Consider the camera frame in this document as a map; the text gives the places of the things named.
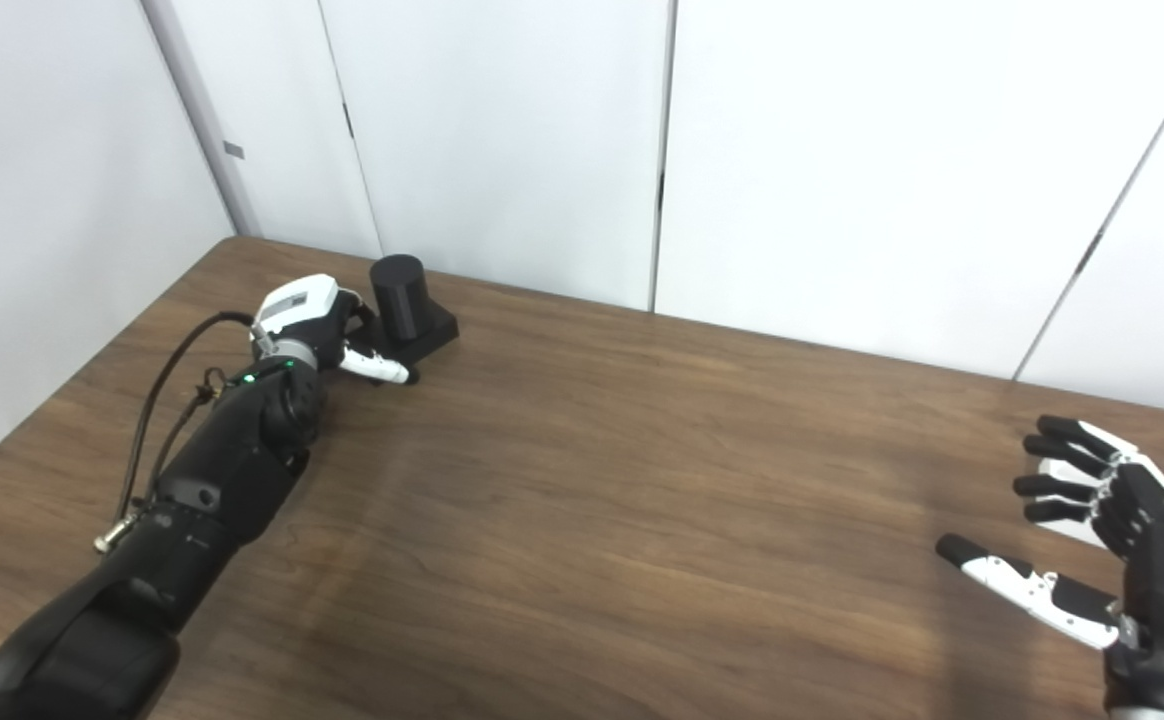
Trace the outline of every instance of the robot finger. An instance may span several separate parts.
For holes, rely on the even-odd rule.
[[[1107,547],[1102,537],[1094,533],[1090,515],[1088,505],[1076,505],[1076,502],[1065,500],[1028,502],[1022,509],[1022,516],[1036,527],[1052,530],[1069,539],[1077,539],[1077,541],[1091,546]]]
[[[1085,423],[1084,420],[1039,415],[1035,427],[1043,436],[1079,445],[1103,462],[1116,462],[1121,455],[1133,455],[1138,451],[1138,447],[1134,443],[1113,436],[1094,425]]]
[[[1060,497],[1074,502],[1091,502],[1096,496],[1094,486],[1067,483],[1053,478],[1052,475],[1022,475],[1021,478],[1013,480],[1013,492],[1018,497],[1034,497],[1041,500],[1045,497]]]
[[[1077,470],[1094,478],[1102,478],[1102,475],[1109,469],[1106,461],[1099,459],[1098,456],[1091,454],[1088,450],[1084,450],[1084,447],[1074,445],[1074,443],[1063,441],[1063,439],[1025,436],[1025,439],[1022,439],[1022,447],[1024,447],[1027,454],[1036,457],[1052,457],[1052,459],[1066,461]]]
[[[1036,573],[1030,562],[995,556],[978,543],[947,534],[938,555],[970,578],[1024,609],[1036,620],[1088,647],[1102,650],[1117,641],[1117,598],[1066,575]]]

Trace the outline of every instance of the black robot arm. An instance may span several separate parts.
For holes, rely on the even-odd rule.
[[[178,633],[307,464],[318,370],[272,355],[236,375],[101,564],[0,647],[0,717],[146,717]]]

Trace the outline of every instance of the robotic hand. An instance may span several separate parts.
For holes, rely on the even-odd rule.
[[[370,347],[353,347],[346,325],[372,322],[357,292],[338,286],[328,275],[308,275],[271,291],[253,328],[254,357],[299,354],[320,370],[341,368],[374,382],[413,384],[416,370],[386,359]]]
[[[1080,420],[1044,415],[1027,436],[1035,475],[1013,480],[1025,519],[1124,561],[1123,600],[956,534],[937,553],[1069,637],[1103,651],[1103,706],[1117,720],[1164,720],[1164,473],[1136,445]]]

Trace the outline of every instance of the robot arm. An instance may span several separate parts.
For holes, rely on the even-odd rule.
[[[176,637],[306,469],[325,398],[321,373],[417,382],[365,341],[346,341],[354,318],[368,325],[372,312],[328,275],[267,297],[254,323],[253,364],[227,379],[148,500],[97,541],[97,569],[0,647],[0,719],[128,720],[151,711],[178,665]],[[457,336],[446,318],[448,334],[426,351]]]
[[[1005,600],[1103,653],[1113,719],[1164,720],[1164,473],[1136,445],[1093,425],[1044,415],[1017,478],[1025,519],[1126,561],[1123,600],[947,534],[937,553]]]

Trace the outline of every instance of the black cylindrical object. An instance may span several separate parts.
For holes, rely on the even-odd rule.
[[[412,255],[388,255],[368,270],[368,281],[388,337],[410,342],[435,327],[421,261]]]

